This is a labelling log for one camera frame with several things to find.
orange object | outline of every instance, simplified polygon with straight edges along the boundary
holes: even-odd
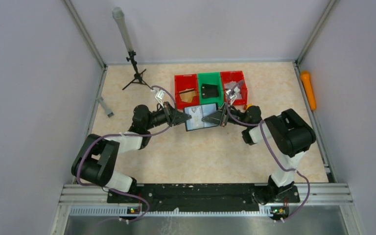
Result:
[[[307,101],[309,102],[309,107],[313,111],[316,109],[315,96],[313,95],[312,85],[310,84],[310,74],[308,71],[303,71],[301,73],[301,80],[305,88]]]
[[[243,109],[244,110],[246,110],[246,109],[248,109],[250,106],[252,106],[253,104],[245,104],[244,106],[243,106]]]

cable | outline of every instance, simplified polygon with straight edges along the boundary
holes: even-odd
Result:
[[[233,86],[233,88],[232,88],[232,90],[231,90],[231,92],[230,92],[230,94],[229,95],[232,95],[233,93],[234,93],[234,89],[236,88],[236,87],[238,87],[238,86],[242,86],[243,85],[243,83],[244,83],[244,80],[240,80],[240,81],[238,81],[234,86]],[[235,121],[235,122],[237,122],[237,123],[239,123],[239,124],[241,124],[241,125],[244,125],[244,126],[258,126],[259,124],[258,123],[256,123],[256,124],[250,124],[250,123],[245,123],[245,122],[243,122],[243,121],[240,121],[240,120],[238,120],[237,118],[235,118],[234,117],[234,115],[232,115],[231,114],[231,112],[230,112],[230,108],[229,108],[229,105],[230,105],[230,96],[227,96],[227,102],[226,102],[226,109],[227,109],[227,113],[228,113],[228,115]]]
[[[169,93],[167,90],[165,90],[161,86],[154,85],[154,86],[152,86],[152,88],[159,88],[159,89],[163,90],[172,99],[172,102],[174,103],[174,106],[176,107],[175,98],[171,95],[171,93]],[[159,132],[154,133],[154,134],[141,135],[141,134],[126,134],[126,133],[122,134],[122,133],[119,133],[119,134],[107,134],[107,135],[104,135],[104,136],[101,136],[101,137],[97,138],[92,144],[90,144],[89,148],[87,148],[86,152],[84,153],[83,157],[81,158],[80,164],[78,165],[78,169],[77,169],[77,183],[80,184],[80,185],[82,185],[82,186],[94,186],[94,184],[89,184],[89,183],[83,183],[83,182],[81,182],[80,173],[81,173],[81,168],[83,167],[83,163],[84,163],[85,159],[88,157],[91,149],[100,140],[102,140],[104,138],[107,138],[107,137],[117,137],[117,136],[137,136],[137,137],[152,137],[152,136],[157,136],[157,135],[162,134],[163,132],[167,131],[172,126],[172,124],[174,123],[175,118],[176,118],[176,111],[175,111],[175,115],[174,115],[174,117],[172,119],[171,124],[169,126],[167,126],[165,129],[163,129],[162,131],[159,131]],[[143,201],[146,204],[146,210],[145,210],[145,212],[142,213],[140,216],[132,219],[132,220],[125,220],[127,223],[136,222],[136,221],[140,220],[146,213],[149,212],[150,205],[149,205],[148,201],[146,201],[144,198],[136,196],[136,195],[133,195],[133,194],[129,194],[129,193],[126,193],[126,192],[122,192],[122,191],[119,191],[119,190],[114,189],[114,188],[110,188],[110,190],[113,191],[114,193],[117,193],[117,194],[120,194],[120,195],[124,195],[124,196],[128,196],[128,197],[133,197],[133,198],[139,199],[139,200]],[[114,220],[114,219],[118,219],[119,221],[122,220],[121,218],[118,218],[118,217],[107,218],[107,219],[104,219],[104,220],[98,222],[96,225],[93,226],[93,228],[91,228],[88,231],[93,230],[95,227],[99,226],[100,224],[102,224],[104,222],[107,222],[107,221],[110,221],[110,220]]]
[[[285,222],[285,221],[289,220],[291,217],[293,217],[297,212],[299,212],[299,211],[302,209],[302,207],[304,206],[304,204],[307,202],[307,200],[309,199],[309,195],[310,195],[310,183],[309,183],[309,179],[308,179],[306,176],[302,175],[298,170],[293,169],[293,168],[286,169],[286,168],[284,168],[284,167],[282,166],[282,164],[280,163],[279,159],[276,157],[275,153],[273,152],[272,148],[270,147],[269,141],[267,141],[267,137],[266,137],[266,135],[264,134],[264,131],[263,131],[263,123],[264,123],[264,120],[262,120],[262,121],[260,122],[260,131],[261,131],[261,135],[263,136],[264,143],[266,144],[267,148],[269,149],[270,154],[271,154],[272,157],[275,159],[276,163],[279,165],[279,167],[280,167],[283,171],[286,171],[286,172],[288,172],[288,171],[296,171],[296,173],[297,173],[300,177],[304,178],[304,179],[306,180],[306,183],[307,183],[307,194],[306,194],[305,199],[304,199],[303,202],[299,205],[299,207],[298,207],[298,208],[297,208],[292,214],[289,215],[288,218],[283,219],[283,222]]]
[[[233,90],[236,86],[238,86],[241,81],[237,82],[234,87],[233,87]],[[227,113],[228,115],[234,120],[236,121],[237,123],[240,123],[242,125],[245,125],[245,126],[260,126],[260,131],[261,131],[261,135],[263,136],[263,140],[264,140],[264,143],[266,144],[267,148],[269,149],[269,152],[270,154],[272,155],[273,159],[276,161],[276,163],[278,164],[278,166],[285,172],[289,172],[289,171],[296,171],[296,173],[305,179],[306,183],[307,183],[307,194],[306,194],[306,197],[305,199],[303,200],[303,202],[299,205],[299,207],[292,213],[289,215],[288,218],[286,219],[283,219],[283,222],[284,221],[287,221],[289,220],[291,217],[293,217],[298,211],[300,211],[302,209],[302,207],[304,206],[304,204],[307,202],[307,200],[309,199],[309,195],[310,195],[310,183],[309,183],[309,179],[302,175],[297,169],[286,169],[282,166],[282,164],[280,163],[279,159],[276,157],[275,153],[273,152],[272,148],[270,147],[270,144],[269,144],[269,141],[267,141],[267,138],[266,138],[266,135],[264,134],[264,131],[263,131],[263,123],[264,123],[264,120],[261,120],[261,122],[259,124],[249,124],[249,123],[245,123],[245,122],[242,122],[240,120],[238,120],[237,118],[235,118],[231,113],[230,113],[230,109],[229,109],[229,102],[230,102],[230,99],[227,97],[227,102],[226,102],[226,109],[227,109]]]
[[[174,103],[175,107],[176,107],[176,101],[174,99],[174,97],[171,95],[171,93],[169,93],[167,90],[165,90],[163,87],[160,87],[160,86],[152,86],[152,88],[159,88],[161,90],[163,90],[165,93],[167,93],[169,95],[169,97],[171,97],[172,99],[172,102]],[[175,117],[176,117],[176,112],[175,112],[175,115],[174,115],[174,118],[172,119],[172,123],[175,121]],[[94,184],[89,184],[89,183],[83,183],[81,182],[81,179],[80,179],[80,174],[81,174],[81,168],[83,167],[83,163],[85,161],[85,159],[88,157],[88,155],[90,154],[90,151],[91,149],[102,139],[104,138],[107,138],[107,137],[118,137],[118,136],[137,136],[137,137],[152,137],[152,136],[157,136],[159,134],[162,134],[163,132],[167,131],[169,128],[171,127],[171,125],[167,126],[165,129],[163,129],[162,131],[159,131],[157,133],[154,133],[154,134],[146,134],[146,135],[142,135],[142,134],[122,134],[122,133],[119,133],[119,134],[107,134],[107,135],[104,135],[104,136],[101,136],[99,138],[97,138],[92,144],[90,144],[89,148],[87,148],[86,152],[84,153],[82,159],[81,159],[81,162],[80,164],[78,165],[78,169],[77,169],[77,182],[80,184],[80,185],[83,185],[83,186],[92,186]]]

cardboard piece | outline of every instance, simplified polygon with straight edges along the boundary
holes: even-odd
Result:
[[[183,102],[191,103],[192,99],[197,96],[197,92],[195,92],[195,89],[186,89],[184,91],[179,92],[179,97]]]

plastic bin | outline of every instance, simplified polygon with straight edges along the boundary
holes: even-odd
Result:
[[[224,84],[230,83],[230,82],[239,82],[241,80],[244,80],[243,71],[225,71],[221,72],[221,82],[223,84],[223,90],[225,91]],[[244,105],[247,104],[247,86],[246,81],[244,81],[243,85],[240,88],[240,94],[241,98],[238,98],[234,101],[233,105]]]
[[[202,84],[217,85],[218,97],[203,98],[201,95]],[[198,74],[198,88],[199,88],[200,104],[217,103],[218,106],[221,106],[223,104],[224,93],[223,93],[223,85],[221,83],[221,76],[219,72],[199,73]]]
[[[194,89],[197,96],[192,99],[192,102],[183,102],[179,92]],[[175,101],[177,109],[183,109],[189,106],[200,104],[198,93],[198,78],[196,74],[175,75]]]

green bin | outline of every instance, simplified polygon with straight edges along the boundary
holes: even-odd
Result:
[[[220,72],[208,72],[199,73],[198,75],[198,89],[200,95],[200,104],[212,104],[217,103],[221,106],[224,103],[224,92],[223,85],[221,83]],[[217,85],[218,87],[218,97],[203,98],[202,97],[202,84]]]

